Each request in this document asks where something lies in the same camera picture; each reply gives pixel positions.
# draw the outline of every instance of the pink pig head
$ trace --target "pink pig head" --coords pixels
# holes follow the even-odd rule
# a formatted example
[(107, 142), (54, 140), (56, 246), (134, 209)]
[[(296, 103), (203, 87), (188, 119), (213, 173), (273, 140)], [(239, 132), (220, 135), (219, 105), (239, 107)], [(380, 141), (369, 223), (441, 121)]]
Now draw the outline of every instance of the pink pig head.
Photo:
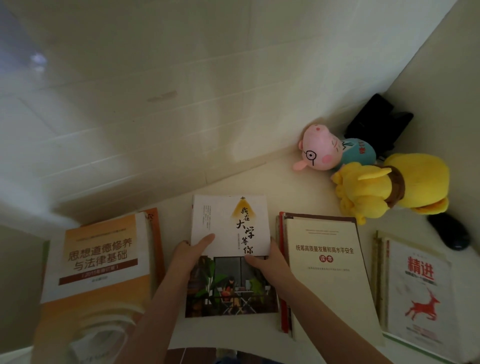
[(329, 170), (340, 163), (343, 152), (340, 140), (320, 124), (308, 127), (299, 142), (299, 149), (302, 160), (293, 165), (294, 170), (302, 170), (306, 166), (314, 170)]

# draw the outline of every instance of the black object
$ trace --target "black object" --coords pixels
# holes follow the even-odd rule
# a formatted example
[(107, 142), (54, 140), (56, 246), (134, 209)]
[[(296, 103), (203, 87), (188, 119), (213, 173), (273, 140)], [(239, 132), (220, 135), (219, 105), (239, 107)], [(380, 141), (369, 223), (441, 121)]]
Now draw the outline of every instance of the black object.
[(464, 250), (470, 245), (471, 237), (465, 226), (446, 212), (429, 215), (427, 220), (450, 249)]
[(348, 125), (345, 138), (358, 138), (370, 144), (377, 154), (382, 155), (394, 148), (408, 123), (411, 112), (391, 114), (394, 106), (379, 94), (375, 94)]

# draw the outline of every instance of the hand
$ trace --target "hand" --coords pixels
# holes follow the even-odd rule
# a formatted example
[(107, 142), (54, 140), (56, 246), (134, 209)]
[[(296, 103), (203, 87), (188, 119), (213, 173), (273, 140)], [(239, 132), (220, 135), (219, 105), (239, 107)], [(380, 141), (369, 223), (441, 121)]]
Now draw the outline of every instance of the hand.
[(275, 240), (270, 241), (270, 254), (268, 259), (259, 259), (253, 255), (246, 255), (245, 261), (252, 267), (261, 270), (267, 281), (272, 284), (281, 298), (285, 297), (288, 288), (296, 281), (282, 252)]
[(173, 251), (172, 262), (168, 267), (168, 272), (173, 272), (178, 277), (188, 280), (189, 274), (205, 248), (215, 239), (215, 234), (209, 234), (203, 237), (198, 244), (190, 246), (188, 241), (180, 242)]

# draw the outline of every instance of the computer mouse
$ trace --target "computer mouse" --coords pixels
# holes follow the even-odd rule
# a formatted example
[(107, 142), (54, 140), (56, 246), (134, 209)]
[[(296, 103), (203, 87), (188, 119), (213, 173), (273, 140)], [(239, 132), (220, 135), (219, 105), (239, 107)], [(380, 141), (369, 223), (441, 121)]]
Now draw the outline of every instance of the computer mouse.
[(427, 220), (450, 249), (464, 250), (470, 245), (471, 236), (465, 226), (446, 212), (429, 215)]

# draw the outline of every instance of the peppa pig plush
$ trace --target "peppa pig plush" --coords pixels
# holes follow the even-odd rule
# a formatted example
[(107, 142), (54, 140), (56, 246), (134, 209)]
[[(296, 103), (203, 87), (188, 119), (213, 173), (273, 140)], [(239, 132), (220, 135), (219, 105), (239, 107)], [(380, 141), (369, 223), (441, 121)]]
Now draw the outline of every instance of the peppa pig plush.
[(325, 125), (310, 125), (299, 142), (302, 160), (293, 165), (294, 170), (306, 166), (314, 170), (330, 170), (342, 159), (342, 143)]
[(315, 170), (338, 170), (351, 162), (372, 165), (377, 159), (375, 150), (367, 142), (355, 138), (341, 141), (320, 124), (305, 130), (299, 149), (302, 160), (293, 165), (294, 170), (302, 170), (306, 166)]

